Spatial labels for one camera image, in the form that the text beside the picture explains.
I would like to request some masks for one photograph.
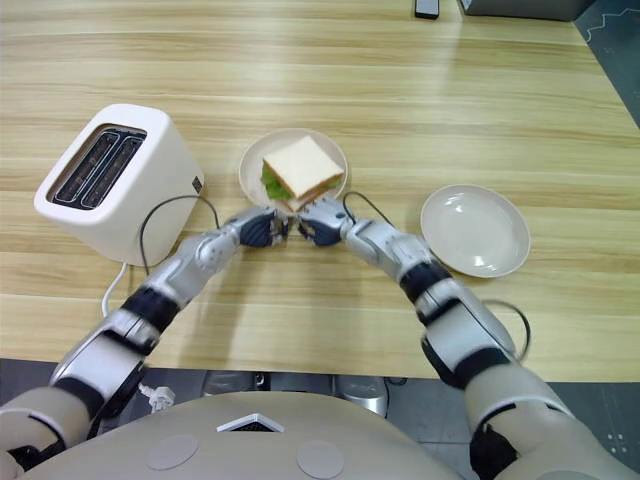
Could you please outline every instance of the white plate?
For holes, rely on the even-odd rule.
[[[459,272],[491,278],[517,270],[531,248],[529,228],[502,195],[475,185],[450,185],[422,207],[422,234],[433,253]]]
[[[306,128],[287,128],[284,130],[276,130],[268,135],[265,135],[253,145],[251,145],[240,161],[240,167],[238,168],[238,180],[240,187],[244,194],[249,197],[256,205],[270,205],[278,208],[285,213],[291,213],[289,208],[278,200],[272,200],[267,196],[267,189],[260,181],[262,177],[262,159],[265,155],[271,152],[280,150],[287,145],[300,140],[301,138],[310,135],[311,138],[318,144],[324,152],[331,157],[331,160],[336,162],[338,166],[344,169],[344,175],[342,182],[336,188],[332,188],[327,193],[337,198],[345,185],[347,184],[347,177],[349,176],[349,165],[347,164],[347,158],[338,146],[336,142],[327,137],[324,133],[316,132],[315,130],[309,130]]]

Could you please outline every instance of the cable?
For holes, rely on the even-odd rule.
[[[508,302],[503,302],[502,300],[483,300],[482,303],[484,303],[485,305],[501,305],[503,307],[507,307],[513,310],[514,312],[516,312],[520,316],[520,320],[522,320],[522,324],[524,325],[525,339],[524,339],[524,347],[522,347],[522,352],[520,352],[520,355],[516,356],[516,360],[518,361],[518,363],[522,363],[522,361],[526,358],[527,354],[529,353],[529,347],[531,346],[531,325],[529,324],[529,320],[527,319],[527,316],[524,314],[524,312],[522,312],[522,310],[520,310],[515,305],[512,305],[511,303],[508,303]],[[476,317],[473,317],[473,318],[476,321],[476,323],[480,325],[482,329],[485,332],[487,332],[487,334],[491,338],[493,338],[494,342],[500,345],[500,347],[503,350],[506,350],[507,352],[509,351],[507,348],[505,348],[502,345],[502,343],[498,341],[498,339],[489,330],[487,330],[487,328]]]
[[[102,297],[102,316],[103,317],[106,317],[107,315],[109,315],[109,297],[111,297],[111,294],[118,286],[118,283],[120,283],[120,280],[122,280],[122,277],[124,277],[124,274],[127,273],[128,266],[129,266],[128,263],[122,262],[122,267],[120,268],[120,271],[116,275],[116,278],[113,279],[113,282],[111,282],[111,285],[109,285],[109,287],[107,288],[107,291],[104,292],[104,296]]]
[[[591,42],[591,32],[594,30],[602,30],[607,26],[607,17],[622,17],[627,12],[635,12],[640,13],[640,10],[636,8],[625,8],[620,13],[603,13],[602,14],[602,25],[598,25],[597,27],[587,28],[587,43]]]
[[[408,380],[408,378],[402,377],[396,382],[395,380],[391,380],[390,377],[382,377],[382,383],[384,383],[384,388],[387,391],[387,408],[384,413],[384,418],[387,418],[389,416],[389,405],[391,404],[391,393],[389,392],[389,384],[393,385],[394,387],[402,387],[407,383]]]
[[[349,207],[347,207],[347,198],[349,198],[351,195],[355,195],[357,197],[360,197],[361,199],[363,199],[365,202],[367,202],[369,204],[369,206],[371,208],[373,208],[378,215],[380,215],[382,217],[382,219],[387,222],[389,225],[391,225],[393,227],[393,223],[391,223],[391,220],[389,220],[387,218],[387,216],[382,213],[382,211],[376,207],[373,202],[371,200],[369,200],[365,195],[363,195],[360,192],[355,192],[355,191],[351,191],[351,192],[347,192],[344,194],[344,197],[342,197],[342,206],[344,207],[344,211],[347,213],[347,216],[351,219],[351,221],[353,223],[356,223],[356,217],[353,215],[353,213],[351,213],[351,210],[349,210]]]
[[[389,404],[391,403],[391,394],[389,393],[389,385],[387,385],[387,377],[382,379],[382,383],[384,383],[384,389],[387,391],[387,408],[384,412],[384,418],[389,416]]]
[[[204,197],[200,197],[198,195],[179,195],[177,197],[171,197],[163,202],[160,202],[158,205],[153,207],[149,213],[147,213],[147,216],[144,218],[142,226],[140,227],[140,237],[138,238],[140,246],[140,256],[142,257],[142,264],[144,265],[144,271],[147,273],[147,275],[149,275],[149,263],[147,262],[147,254],[144,251],[144,230],[145,228],[147,228],[147,223],[160,207],[164,207],[167,203],[175,202],[176,200],[182,200],[183,198],[195,198],[196,200],[201,200],[206,203],[213,212],[213,217],[216,221],[216,228],[220,228],[220,221],[218,220],[218,212],[216,211],[216,207],[214,207],[213,204]]]

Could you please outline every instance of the black cable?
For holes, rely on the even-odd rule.
[[[393,385],[394,387],[402,387],[407,383],[407,380],[409,379],[406,377],[402,377],[398,381],[391,380],[390,377],[382,378],[382,383],[384,383],[384,388],[387,391],[387,408],[384,414],[384,418],[387,418],[387,416],[389,415],[389,405],[391,404],[391,393],[389,392],[389,384]]]
[[[171,203],[176,200],[182,200],[183,198],[195,198],[196,200],[201,200],[204,203],[206,203],[211,209],[211,211],[213,212],[213,217],[215,218],[215,221],[216,221],[216,228],[220,228],[220,221],[218,220],[218,212],[216,211],[216,207],[214,207],[213,204],[206,198],[200,197],[198,195],[179,195],[177,197],[171,197],[171,198],[168,198],[167,200],[164,200],[163,202],[160,202],[158,205],[153,207],[149,213],[147,213],[147,216],[144,218],[144,221],[142,222],[142,226],[140,227],[140,237],[138,237],[139,246],[140,246],[140,256],[142,257],[142,264],[144,265],[144,271],[147,272],[147,275],[149,275],[149,263],[147,262],[147,255],[144,252],[144,230],[145,228],[147,228],[147,223],[149,222],[153,214],[156,213],[156,211],[160,207],[164,207],[167,203]]]
[[[516,312],[519,316],[520,316],[520,320],[522,320],[522,325],[524,325],[524,347],[522,347],[522,352],[520,352],[520,355],[518,355],[516,357],[516,360],[520,363],[522,362],[527,354],[529,353],[529,347],[531,346],[531,325],[529,324],[529,320],[527,319],[527,316],[524,314],[524,312],[522,310],[520,310],[518,307],[516,307],[515,305],[512,305],[509,302],[504,302],[502,300],[483,300],[482,303],[484,303],[485,305],[501,305],[503,307],[509,308],[511,310],[513,310],[514,312]],[[487,329],[486,327],[479,322],[476,319],[476,322],[478,322],[478,325],[480,325],[485,332],[487,332],[489,334],[489,336],[491,338],[493,338],[493,340],[500,345],[500,347],[502,347],[504,350],[507,350],[506,348],[504,348],[504,346],[498,341],[498,339],[496,339],[495,336],[493,336]]]
[[[391,403],[391,394],[389,393],[389,385],[387,385],[386,377],[382,379],[382,383],[384,383],[384,388],[387,391],[387,408],[385,409],[385,412],[384,412],[384,418],[387,418],[389,416],[389,404]]]
[[[378,207],[376,207],[371,200],[369,200],[362,193],[355,192],[355,191],[347,192],[347,193],[344,194],[344,197],[342,197],[342,206],[344,207],[344,211],[347,213],[347,216],[351,219],[351,221],[353,223],[356,223],[356,217],[353,215],[353,213],[351,213],[351,210],[349,210],[349,207],[347,207],[347,198],[349,198],[351,195],[355,195],[356,197],[360,197],[365,202],[367,202],[369,204],[369,206],[371,208],[373,208],[378,213],[378,215],[380,215],[382,217],[382,219],[385,222],[387,222],[389,225],[391,225],[393,227],[393,223],[391,223],[391,220],[389,220],[387,218],[387,216],[384,213],[382,213],[382,211]]]

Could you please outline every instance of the black device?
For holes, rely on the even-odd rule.
[[[416,17],[435,20],[440,15],[440,0],[416,0]]]

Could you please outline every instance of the sandwich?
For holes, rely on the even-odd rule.
[[[296,212],[340,185],[343,176],[344,169],[306,136],[265,155],[261,180],[269,198]]]

